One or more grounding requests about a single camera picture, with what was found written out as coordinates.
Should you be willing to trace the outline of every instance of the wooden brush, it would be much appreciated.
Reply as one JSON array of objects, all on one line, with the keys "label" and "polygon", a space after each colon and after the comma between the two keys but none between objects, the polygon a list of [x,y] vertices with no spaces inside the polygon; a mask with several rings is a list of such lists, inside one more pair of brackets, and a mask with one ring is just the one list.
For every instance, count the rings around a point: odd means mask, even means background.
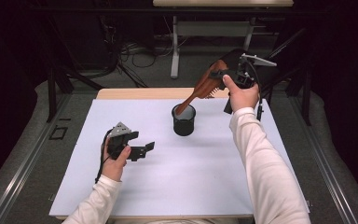
[{"label": "wooden brush", "polygon": [[200,80],[197,82],[194,87],[193,93],[178,107],[175,109],[175,114],[180,115],[186,109],[186,107],[196,98],[211,98],[215,92],[218,91],[222,79],[220,78],[210,78],[209,75],[211,72],[217,72],[219,70],[227,70],[227,65],[222,60],[217,60],[215,63],[209,67],[209,69],[202,75]]}]

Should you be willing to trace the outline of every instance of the white sleeve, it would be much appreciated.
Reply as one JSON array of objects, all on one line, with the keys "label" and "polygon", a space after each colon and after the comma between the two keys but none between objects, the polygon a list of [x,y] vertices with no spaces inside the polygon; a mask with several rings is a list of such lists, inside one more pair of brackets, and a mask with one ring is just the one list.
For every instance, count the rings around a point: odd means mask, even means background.
[{"label": "white sleeve", "polygon": [[104,224],[112,212],[120,186],[121,182],[101,175],[90,196],[80,203],[75,212],[63,223]]},{"label": "white sleeve", "polygon": [[267,139],[254,110],[236,111],[230,129],[245,166],[255,223],[310,223],[294,174]]}]

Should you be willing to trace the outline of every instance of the person's left hand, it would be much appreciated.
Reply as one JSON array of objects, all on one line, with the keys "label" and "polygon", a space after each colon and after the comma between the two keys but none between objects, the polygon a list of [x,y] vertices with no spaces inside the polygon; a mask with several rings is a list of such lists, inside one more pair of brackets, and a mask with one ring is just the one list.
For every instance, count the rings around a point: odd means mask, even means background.
[{"label": "person's left hand", "polygon": [[127,164],[127,158],[130,156],[131,147],[126,146],[121,151],[120,155],[118,156],[117,160],[112,160],[107,153],[107,143],[109,138],[106,139],[103,149],[103,171],[102,175],[108,177],[109,179],[115,180],[117,182],[121,181],[120,178],[123,174],[123,168]]}]

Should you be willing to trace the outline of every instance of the person's arm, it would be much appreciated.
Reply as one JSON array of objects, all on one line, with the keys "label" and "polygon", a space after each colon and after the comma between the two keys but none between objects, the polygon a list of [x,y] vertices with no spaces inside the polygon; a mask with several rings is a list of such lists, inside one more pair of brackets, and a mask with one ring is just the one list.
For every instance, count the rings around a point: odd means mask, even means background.
[{"label": "person's arm", "polygon": [[241,90],[229,76],[224,81],[234,111],[230,129],[245,166],[255,223],[310,223],[293,173],[255,118],[258,87]]},{"label": "person's arm", "polygon": [[131,148],[126,146],[115,161],[109,158],[106,149],[107,145],[105,144],[103,171],[98,183],[94,185],[90,196],[80,203],[75,212],[63,223],[104,224],[109,218],[119,193],[120,178],[123,167],[127,163],[126,159],[130,156]]}]

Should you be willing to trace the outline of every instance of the black cup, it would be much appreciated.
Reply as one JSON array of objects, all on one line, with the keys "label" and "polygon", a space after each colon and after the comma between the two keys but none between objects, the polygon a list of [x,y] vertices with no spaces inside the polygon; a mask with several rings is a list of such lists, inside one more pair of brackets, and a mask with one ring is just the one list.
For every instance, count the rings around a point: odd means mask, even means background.
[{"label": "black cup", "polygon": [[188,136],[194,131],[194,118],[196,117],[196,109],[192,105],[188,105],[180,114],[175,113],[176,105],[172,109],[173,130],[181,136]]}]

